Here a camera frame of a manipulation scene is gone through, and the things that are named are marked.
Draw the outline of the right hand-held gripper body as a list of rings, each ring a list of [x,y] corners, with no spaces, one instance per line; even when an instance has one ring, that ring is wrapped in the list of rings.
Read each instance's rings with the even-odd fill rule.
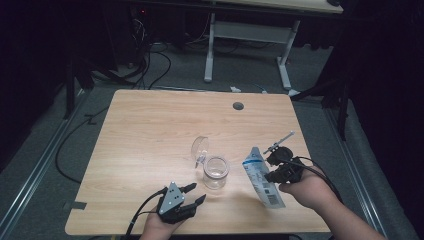
[[[294,157],[293,152],[288,147],[281,146],[281,143],[294,134],[294,131],[290,131],[288,135],[275,142],[264,151],[264,154],[269,153],[266,161],[271,166],[277,166],[277,169],[273,171],[277,173],[279,183],[296,183],[300,181],[302,176],[303,163],[298,158]]]

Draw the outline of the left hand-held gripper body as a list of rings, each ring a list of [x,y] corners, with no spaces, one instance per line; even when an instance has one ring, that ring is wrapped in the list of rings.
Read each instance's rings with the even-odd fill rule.
[[[181,193],[175,182],[171,182],[165,194],[159,199],[157,214],[164,223],[175,224],[193,217],[196,212],[189,209],[189,205],[183,206],[184,193]]]

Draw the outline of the white and blue milk pouch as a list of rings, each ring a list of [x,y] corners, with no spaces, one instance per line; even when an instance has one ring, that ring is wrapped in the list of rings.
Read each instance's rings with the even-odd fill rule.
[[[242,166],[255,192],[266,208],[285,208],[285,203],[275,184],[270,183],[265,178],[265,175],[269,173],[269,169],[258,147],[253,147],[251,149],[249,155],[242,162]]]

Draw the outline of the glass jar with hinged lid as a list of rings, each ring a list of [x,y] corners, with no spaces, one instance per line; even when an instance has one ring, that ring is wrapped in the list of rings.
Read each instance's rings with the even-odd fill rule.
[[[191,156],[195,167],[202,166],[203,183],[211,190],[218,190],[225,186],[229,174],[229,163],[221,156],[209,154],[209,140],[207,137],[197,137],[191,147]]]

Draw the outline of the person's right hand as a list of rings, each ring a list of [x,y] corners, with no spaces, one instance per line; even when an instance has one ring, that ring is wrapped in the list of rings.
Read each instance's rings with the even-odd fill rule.
[[[279,190],[291,194],[302,206],[321,210],[328,203],[337,201],[337,197],[327,183],[320,177],[323,174],[317,167],[304,169],[301,180],[297,183],[279,185]]]

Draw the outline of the person's left hand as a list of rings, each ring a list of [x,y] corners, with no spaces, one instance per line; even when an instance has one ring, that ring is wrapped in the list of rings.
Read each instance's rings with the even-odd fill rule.
[[[139,240],[169,240],[172,234],[184,223],[184,221],[175,224],[164,223],[155,209],[147,215],[144,229]]]

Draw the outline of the black metal stand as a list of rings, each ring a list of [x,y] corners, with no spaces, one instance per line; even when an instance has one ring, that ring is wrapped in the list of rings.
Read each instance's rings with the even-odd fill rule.
[[[66,65],[66,112],[65,119],[69,119],[75,109],[75,82],[78,82],[83,90],[91,90],[94,81],[91,71],[86,62],[77,55],[72,55]]]
[[[308,96],[322,95],[321,106],[323,108],[338,108],[336,130],[340,138],[345,141],[346,120],[348,117],[350,77],[336,77],[328,81],[317,83],[299,94],[291,96],[292,101],[299,101]]]

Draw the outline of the grey tape strip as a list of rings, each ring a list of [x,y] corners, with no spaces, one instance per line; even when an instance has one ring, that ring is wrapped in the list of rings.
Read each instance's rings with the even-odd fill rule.
[[[86,203],[85,202],[66,201],[63,204],[63,209],[64,210],[72,210],[72,209],[84,210],[85,208],[86,208]]]

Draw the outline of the metal floor rail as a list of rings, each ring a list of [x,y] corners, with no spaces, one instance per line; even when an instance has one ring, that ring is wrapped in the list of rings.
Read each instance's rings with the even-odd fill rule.
[[[331,109],[323,110],[327,121],[329,122],[332,132],[335,134],[335,137],[338,141],[338,145],[341,148],[343,153],[345,165],[347,166],[348,176],[353,185],[356,197],[361,206],[362,212],[366,218],[366,221],[378,232],[380,232],[384,237],[387,236],[387,232],[381,222],[380,216],[377,212],[374,201],[372,200],[366,185],[360,175],[360,171],[354,161],[352,152],[347,144],[347,138],[343,137],[339,133],[338,129],[338,120],[336,119],[336,114]]]
[[[78,90],[74,109],[66,113],[67,97],[60,93],[0,174],[0,240],[9,239],[50,167],[60,141],[89,94],[89,90]]]

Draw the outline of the white metal frame desk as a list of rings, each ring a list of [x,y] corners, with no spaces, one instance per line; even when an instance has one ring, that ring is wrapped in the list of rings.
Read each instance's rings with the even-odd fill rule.
[[[219,3],[236,6],[263,7],[270,10],[288,10],[294,13],[342,14],[340,0],[209,0],[213,7]],[[290,94],[297,94],[290,83],[286,62],[297,35],[301,20],[295,18],[288,26],[242,23],[240,20],[217,20],[211,13],[209,18],[208,53],[206,57],[204,81],[213,79],[214,42],[216,38],[247,40],[254,42],[283,44],[284,50],[276,59],[283,88]]]

